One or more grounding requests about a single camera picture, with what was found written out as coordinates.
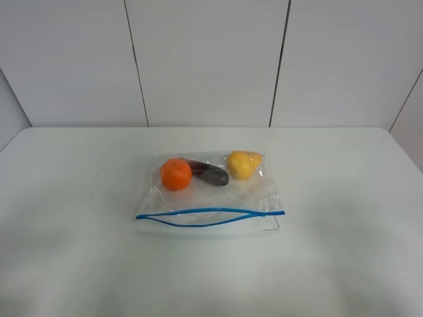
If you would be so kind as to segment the orange fruit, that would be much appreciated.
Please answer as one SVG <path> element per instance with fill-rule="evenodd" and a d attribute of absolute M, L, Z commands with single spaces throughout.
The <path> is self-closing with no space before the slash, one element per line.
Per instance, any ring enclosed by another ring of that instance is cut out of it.
<path fill-rule="evenodd" d="M 192 170 L 182 158 L 170 158 L 159 170 L 161 183 L 170 191 L 185 189 L 192 179 Z"/>

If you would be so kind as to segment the dark purple eggplant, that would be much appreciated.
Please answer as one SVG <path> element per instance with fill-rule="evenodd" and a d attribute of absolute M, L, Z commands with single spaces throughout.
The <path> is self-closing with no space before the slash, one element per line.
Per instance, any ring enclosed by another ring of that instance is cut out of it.
<path fill-rule="evenodd" d="M 208 163 L 184 158 L 191 168 L 193 177 L 212 186 L 223 187 L 229 183 L 228 173 L 218 167 Z"/>

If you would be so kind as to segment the clear zip bag blue zipper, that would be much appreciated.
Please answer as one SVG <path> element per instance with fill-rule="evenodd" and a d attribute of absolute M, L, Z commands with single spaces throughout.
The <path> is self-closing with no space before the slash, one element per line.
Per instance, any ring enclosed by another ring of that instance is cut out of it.
<path fill-rule="evenodd" d="M 233 151 L 157 155 L 145 160 L 142 193 L 134 220 L 160 227 L 202 229 L 248 222 L 249 227 L 272 232 L 280 229 L 286 212 L 275 181 L 262 163 L 248 180 L 236 180 L 226 164 Z M 183 190 L 170 191 L 161 183 L 160 167 L 169 159 L 188 159 L 224 169 L 229 183 L 209 185 L 192 176 Z"/>

